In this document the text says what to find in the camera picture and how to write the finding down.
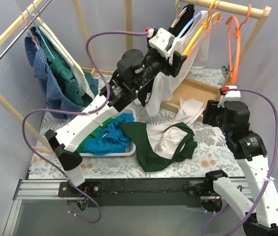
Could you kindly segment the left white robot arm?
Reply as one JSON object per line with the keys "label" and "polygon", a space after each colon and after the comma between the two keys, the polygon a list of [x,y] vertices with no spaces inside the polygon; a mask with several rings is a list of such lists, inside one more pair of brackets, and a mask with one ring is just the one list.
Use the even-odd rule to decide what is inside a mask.
{"label": "left white robot arm", "polygon": [[74,196],[86,192],[85,178],[77,152],[83,139],[102,125],[107,119],[117,115],[150,85],[159,72],[176,77],[187,59],[174,51],[172,56],[164,56],[156,49],[143,54],[138,49],[127,50],[117,62],[108,86],[103,87],[94,100],[64,127],[45,133],[49,144],[64,169]]}

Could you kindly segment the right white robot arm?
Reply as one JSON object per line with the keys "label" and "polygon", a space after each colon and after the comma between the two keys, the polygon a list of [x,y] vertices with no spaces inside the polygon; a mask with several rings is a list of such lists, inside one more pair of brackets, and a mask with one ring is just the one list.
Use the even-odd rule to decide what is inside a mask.
{"label": "right white robot arm", "polygon": [[250,201],[222,170],[205,175],[204,189],[221,195],[242,220],[248,236],[278,236],[278,193],[271,177],[267,151],[262,138],[250,130],[250,112],[240,101],[208,100],[203,123],[218,127],[225,135],[228,149],[241,167],[249,185]]}

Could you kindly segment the dark green t shirt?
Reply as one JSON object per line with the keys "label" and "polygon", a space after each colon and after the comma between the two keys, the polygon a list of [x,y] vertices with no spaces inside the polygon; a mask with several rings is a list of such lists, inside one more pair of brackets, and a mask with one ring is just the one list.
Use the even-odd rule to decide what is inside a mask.
{"label": "dark green t shirt", "polygon": [[175,162],[191,159],[197,142],[193,124],[204,111],[203,102],[193,98],[180,100],[172,121],[158,125],[143,122],[120,122],[125,135],[137,147],[137,161],[145,172],[159,172]]}

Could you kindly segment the white t shirt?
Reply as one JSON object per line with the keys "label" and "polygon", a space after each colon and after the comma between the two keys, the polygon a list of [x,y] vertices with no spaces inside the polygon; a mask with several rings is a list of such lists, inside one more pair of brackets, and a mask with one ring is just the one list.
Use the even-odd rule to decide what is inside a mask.
{"label": "white t shirt", "polygon": [[[199,12],[199,16],[196,17],[191,27],[187,30],[186,34],[181,38],[176,37],[173,41],[173,46],[169,49],[169,55],[172,56],[174,51],[179,54],[183,54],[189,42],[200,29],[203,23],[206,22],[208,17],[208,11],[202,10]],[[155,116],[158,114],[160,105],[163,101],[169,101],[172,99],[172,93],[181,84],[184,78],[187,76],[193,62],[196,60],[202,62],[207,60],[209,51],[210,36],[205,36],[200,40],[191,55],[185,60],[182,65],[179,74],[176,77],[171,75],[165,75],[163,72],[159,72],[154,79],[152,91],[149,97],[149,101],[146,105],[146,111],[148,115]]]}

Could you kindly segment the light blue hanger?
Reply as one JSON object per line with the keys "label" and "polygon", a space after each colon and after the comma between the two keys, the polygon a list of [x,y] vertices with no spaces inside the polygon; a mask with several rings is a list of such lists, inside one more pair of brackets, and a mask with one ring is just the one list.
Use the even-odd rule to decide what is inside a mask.
{"label": "light blue hanger", "polygon": [[198,12],[197,14],[195,14],[186,24],[185,26],[182,28],[182,30],[179,32],[177,38],[181,38],[186,31],[188,30],[188,28],[192,25],[192,23],[195,21],[196,18],[201,17],[202,13]]}

